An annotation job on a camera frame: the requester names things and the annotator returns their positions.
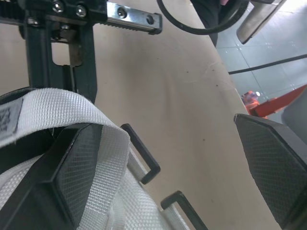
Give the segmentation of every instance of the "gray tiled floor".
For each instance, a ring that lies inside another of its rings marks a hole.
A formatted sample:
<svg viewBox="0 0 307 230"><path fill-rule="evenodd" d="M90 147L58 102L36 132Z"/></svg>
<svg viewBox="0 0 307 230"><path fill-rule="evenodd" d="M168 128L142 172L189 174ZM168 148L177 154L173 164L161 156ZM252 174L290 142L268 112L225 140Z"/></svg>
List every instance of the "gray tiled floor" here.
<svg viewBox="0 0 307 230"><path fill-rule="evenodd" d="M230 29L219 33L217 51L228 71L245 69L307 53L307 0L288 0L263 29L245 45L236 30L248 11ZM232 75L239 94L259 91L259 102L307 84L307 59ZM281 122L281 111L269 116Z"/></svg>

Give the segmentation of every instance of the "bolt head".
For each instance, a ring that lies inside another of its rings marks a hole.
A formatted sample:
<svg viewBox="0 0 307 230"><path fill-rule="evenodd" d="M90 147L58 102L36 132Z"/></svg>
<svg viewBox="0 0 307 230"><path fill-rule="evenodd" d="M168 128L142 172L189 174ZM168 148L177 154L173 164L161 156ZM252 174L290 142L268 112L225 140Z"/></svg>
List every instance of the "bolt head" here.
<svg viewBox="0 0 307 230"><path fill-rule="evenodd" d="M64 25L61 26L61 29L64 30L64 31L67 31L67 30L70 29L70 27L69 27L69 25L64 24Z"/></svg>
<svg viewBox="0 0 307 230"><path fill-rule="evenodd" d="M64 4L61 1L56 0L56 1L53 2L52 9L55 13L63 13L64 12Z"/></svg>
<svg viewBox="0 0 307 230"><path fill-rule="evenodd" d="M28 18L28 24L31 26L39 26L38 20L34 19L34 18Z"/></svg>
<svg viewBox="0 0 307 230"><path fill-rule="evenodd" d="M76 8L76 15L80 18L84 18L86 16L86 8L82 5L78 5Z"/></svg>

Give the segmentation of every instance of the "label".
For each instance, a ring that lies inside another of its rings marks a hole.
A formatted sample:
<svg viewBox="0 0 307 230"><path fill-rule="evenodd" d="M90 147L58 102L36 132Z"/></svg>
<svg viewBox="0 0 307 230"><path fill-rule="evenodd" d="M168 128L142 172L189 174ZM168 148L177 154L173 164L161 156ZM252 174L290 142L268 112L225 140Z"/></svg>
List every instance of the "label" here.
<svg viewBox="0 0 307 230"><path fill-rule="evenodd" d="M17 131L17 124L23 99L0 105L0 139L7 138Z"/></svg>

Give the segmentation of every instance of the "floor tile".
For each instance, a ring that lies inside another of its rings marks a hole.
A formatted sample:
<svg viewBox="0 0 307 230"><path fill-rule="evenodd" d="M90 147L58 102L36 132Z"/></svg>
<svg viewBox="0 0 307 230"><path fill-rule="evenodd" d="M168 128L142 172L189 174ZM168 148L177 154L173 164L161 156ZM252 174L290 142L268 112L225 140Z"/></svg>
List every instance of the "floor tile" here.
<svg viewBox="0 0 307 230"><path fill-rule="evenodd" d="M250 90L263 94L262 89L251 72L233 74L231 75L231 78L240 95L243 95Z"/></svg>
<svg viewBox="0 0 307 230"><path fill-rule="evenodd" d="M237 38L238 46L266 46L268 44L265 36L262 31L259 31L254 37L250 38L248 42L242 44L240 40Z"/></svg>
<svg viewBox="0 0 307 230"><path fill-rule="evenodd" d="M278 11L307 14L307 0L288 0Z"/></svg>
<svg viewBox="0 0 307 230"><path fill-rule="evenodd" d="M269 44L284 44L301 34L306 16L301 13L277 12L262 28Z"/></svg>
<svg viewBox="0 0 307 230"><path fill-rule="evenodd" d="M247 63L238 48L218 48L217 52L228 71L248 68Z"/></svg>
<svg viewBox="0 0 307 230"><path fill-rule="evenodd" d="M281 66L255 70L253 74L266 95L292 87Z"/></svg>
<svg viewBox="0 0 307 230"><path fill-rule="evenodd" d="M245 46L240 51L250 67L294 57L297 49L294 45Z"/></svg>
<svg viewBox="0 0 307 230"><path fill-rule="evenodd" d="M307 63L303 60L281 65L292 86L307 84Z"/></svg>
<svg viewBox="0 0 307 230"><path fill-rule="evenodd" d="M216 48L230 48L236 47L236 42L233 38L233 34L229 31L222 31L218 34Z"/></svg>

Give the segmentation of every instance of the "white webbing strap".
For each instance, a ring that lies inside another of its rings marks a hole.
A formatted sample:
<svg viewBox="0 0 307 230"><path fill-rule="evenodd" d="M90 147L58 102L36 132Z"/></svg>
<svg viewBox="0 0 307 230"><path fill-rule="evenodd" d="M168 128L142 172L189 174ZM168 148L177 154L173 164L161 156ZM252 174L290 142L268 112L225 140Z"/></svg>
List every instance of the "white webbing strap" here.
<svg viewBox="0 0 307 230"><path fill-rule="evenodd" d="M10 128L12 132L2 135L0 148L43 129L76 123L104 126L93 184L78 228L101 229L126 170L130 142L128 134L113 124L86 98L70 91L35 90L23 96L22 100L17 126L15 129ZM7 104L1 105L0 111L5 106L8 107Z"/></svg>

